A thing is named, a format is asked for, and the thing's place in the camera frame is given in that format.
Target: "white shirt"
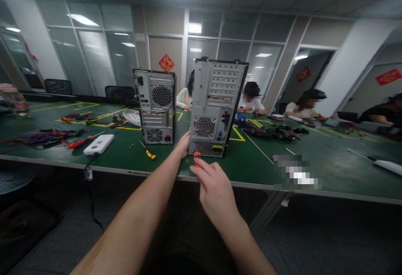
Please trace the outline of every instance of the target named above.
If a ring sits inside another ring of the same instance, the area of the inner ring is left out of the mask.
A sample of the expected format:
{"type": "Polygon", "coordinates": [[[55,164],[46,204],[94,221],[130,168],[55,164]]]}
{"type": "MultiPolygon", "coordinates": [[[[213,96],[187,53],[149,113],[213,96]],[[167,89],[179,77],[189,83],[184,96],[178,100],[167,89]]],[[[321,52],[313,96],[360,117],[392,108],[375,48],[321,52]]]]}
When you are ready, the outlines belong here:
{"type": "Polygon", "coordinates": [[[251,106],[253,109],[251,111],[245,111],[246,113],[252,113],[254,112],[255,109],[259,108],[260,110],[265,110],[265,107],[263,106],[263,104],[261,103],[261,99],[259,98],[253,98],[251,100],[251,102],[247,102],[244,98],[243,98],[243,93],[240,96],[240,100],[239,100],[239,105],[238,107],[245,107],[246,105],[251,106]]]}
{"type": "Polygon", "coordinates": [[[288,104],[286,106],[286,110],[285,110],[285,113],[283,115],[286,116],[285,115],[286,112],[292,112],[292,113],[295,113],[297,115],[307,116],[307,117],[310,117],[310,116],[313,116],[313,115],[317,114],[315,109],[304,109],[303,111],[297,111],[296,112],[297,109],[298,109],[298,106],[295,103],[290,103],[290,104],[288,104]]]}

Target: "red screwdriver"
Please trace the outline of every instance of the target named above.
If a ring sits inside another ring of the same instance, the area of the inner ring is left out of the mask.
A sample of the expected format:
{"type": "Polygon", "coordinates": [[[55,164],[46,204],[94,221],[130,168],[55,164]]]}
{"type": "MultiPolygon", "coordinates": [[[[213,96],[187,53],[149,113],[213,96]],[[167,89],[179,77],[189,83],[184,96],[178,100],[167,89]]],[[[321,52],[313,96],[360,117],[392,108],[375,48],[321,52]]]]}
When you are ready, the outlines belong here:
{"type": "Polygon", "coordinates": [[[69,149],[80,148],[81,146],[83,146],[83,145],[84,145],[85,143],[87,143],[88,141],[92,141],[94,137],[96,137],[96,136],[98,136],[98,135],[100,135],[100,134],[103,134],[103,133],[105,133],[105,132],[106,132],[106,131],[104,131],[104,132],[102,132],[102,133],[99,133],[99,134],[97,134],[97,135],[95,135],[95,136],[88,136],[88,137],[86,137],[85,139],[82,139],[82,140],[80,140],[80,141],[76,141],[76,142],[70,143],[70,144],[68,145],[68,148],[69,148],[69,149]]]}

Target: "cable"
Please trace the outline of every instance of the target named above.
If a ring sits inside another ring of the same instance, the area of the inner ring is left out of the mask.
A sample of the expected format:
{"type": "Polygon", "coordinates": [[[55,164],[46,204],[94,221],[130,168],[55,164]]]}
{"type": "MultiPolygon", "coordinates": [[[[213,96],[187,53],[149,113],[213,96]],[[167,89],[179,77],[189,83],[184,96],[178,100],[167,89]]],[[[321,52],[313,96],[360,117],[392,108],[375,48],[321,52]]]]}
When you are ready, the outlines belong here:
{"type": "MultiPolygon", "coordinates": [[[[98,155],[99,155],[98,153],[94,153],[94,154],[92,155],[92,157],[89,159],[87,165],[85,165],[84,174],[86,174],[86,172],[87,172],[89,166],[91,165],[92,162],[95,161],[95,159],[96,159],[96,157],[97,157],[98,155]]],[[[104,233],[104,232],[105,232],[105,229],[103,228],[102,223],[101,223],[100,221],[98,221],[98,220],[95,218],[95,202],[93,201],[92,192],[91,192],[91,189],[89,188],[89,182],[90,182],[91,180],[92,180],[92,177],[91,177],[90,179],[87,179],[86,177],[84,177],[85,186],[86,186],[86,188],[87,188],[87,192],[88,192],[89,198],[91,199],[91,214],[92,214],[92,219],[93,219],[94,223],[97,224],[97,225],[101,228],[102,233],[104,233]]]]}

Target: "red decoration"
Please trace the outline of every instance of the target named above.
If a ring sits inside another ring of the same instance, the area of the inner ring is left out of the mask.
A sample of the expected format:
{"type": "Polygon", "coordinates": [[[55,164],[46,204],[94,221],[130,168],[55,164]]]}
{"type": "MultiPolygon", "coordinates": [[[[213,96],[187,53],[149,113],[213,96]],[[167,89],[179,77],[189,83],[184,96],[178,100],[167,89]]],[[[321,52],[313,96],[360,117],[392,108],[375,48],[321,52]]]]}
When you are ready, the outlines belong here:
{"type": "Polygon", "coordinates": [[[399,72],[398,69],[393,69],[387,73],[381,74],[380,76],[376,77],[377,82],[380,85],[386,85],[389,84],[390,82],[393,82],[399,78],[401,78],[401,72],[399,72]]]}
{"type": "Polygon", "coordinates": [[[302,71],[298,73],[297,77],[297,82],[301,83],[303,80],[305,80],[307,77],[311,75],[309,67],[305,67],[302,71]]]}
{"type": "Polygon", "coordinates": [[[159,65],[162,67],[163,71],[169,72],[175,66],[175,63],[167,54],[165,54],[165,56],[159,61],[159,65]]]}

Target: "white fan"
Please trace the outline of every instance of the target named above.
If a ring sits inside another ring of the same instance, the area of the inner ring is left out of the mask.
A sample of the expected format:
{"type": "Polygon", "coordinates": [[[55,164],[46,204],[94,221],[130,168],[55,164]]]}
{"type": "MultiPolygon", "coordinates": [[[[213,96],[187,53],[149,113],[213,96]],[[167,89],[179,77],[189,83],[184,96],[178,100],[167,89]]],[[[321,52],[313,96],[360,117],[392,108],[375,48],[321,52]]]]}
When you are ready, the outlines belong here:
{"type": "Polygon", "coordinates": [[[139,116],[139,111],[137,110],[124,110],[123,117],[129,122],[136,126],[141,126],[141,119],[139,116]]]}

